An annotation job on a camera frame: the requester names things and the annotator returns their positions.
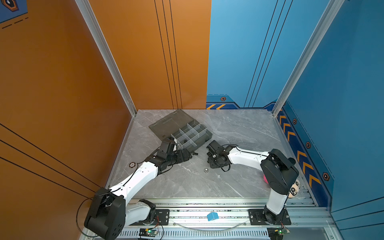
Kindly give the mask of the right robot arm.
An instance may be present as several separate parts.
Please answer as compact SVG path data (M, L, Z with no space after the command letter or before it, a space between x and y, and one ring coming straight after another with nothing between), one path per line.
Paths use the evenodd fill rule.
M208 163L212 169L223 170L224 167L230 169L232 165L243 165L263 172L271 191L263 210L249 210L252 225L291 224L286 203L298 194L301 186L295 159L287 158L278 149L255 152L241 149L237 145L220 145L216 141L212 141L207 150Z

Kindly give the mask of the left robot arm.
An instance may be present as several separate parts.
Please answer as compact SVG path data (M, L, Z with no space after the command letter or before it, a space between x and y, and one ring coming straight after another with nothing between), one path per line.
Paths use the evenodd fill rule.
M84 221L84 227L93 233L92 238L114 240L124 227L142 222L150 225L156 220L156 205L131 199L151 180L169 171L173 165L189 161L192 154L179 148L176 141L166 139L141 163L134 172L119 184L100 188L93 197Z

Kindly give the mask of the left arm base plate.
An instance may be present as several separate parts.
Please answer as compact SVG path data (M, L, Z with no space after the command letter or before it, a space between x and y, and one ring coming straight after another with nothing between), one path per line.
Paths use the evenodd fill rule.
M149 220L143 222L144 225L154 226L160 221L162 226L167 226L170 220L169 209L155 209L153 214L150 214Z

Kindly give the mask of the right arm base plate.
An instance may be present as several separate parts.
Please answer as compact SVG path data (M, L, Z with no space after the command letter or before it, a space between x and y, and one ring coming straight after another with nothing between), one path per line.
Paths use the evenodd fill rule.
M281 225L289 226L292 224L287 209L283 209L276 215L268 209L249 209L249 219L252 226L261 225Z

